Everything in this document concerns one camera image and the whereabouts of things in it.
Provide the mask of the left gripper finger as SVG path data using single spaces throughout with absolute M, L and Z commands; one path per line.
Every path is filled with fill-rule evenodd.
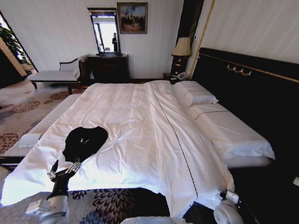
M 53 181 L 56 178 L 56 172 L 58 168 L 58 162 L 59 160 L 56 160 L 54 165 L 52 166 L 50 172 L 47 173 L 48 177 L 50 178 L 51 181 Z
M 81 167 L 80 158 L 76 157 L 75 162 L 67 169 L 67 174 L 76 173 Z

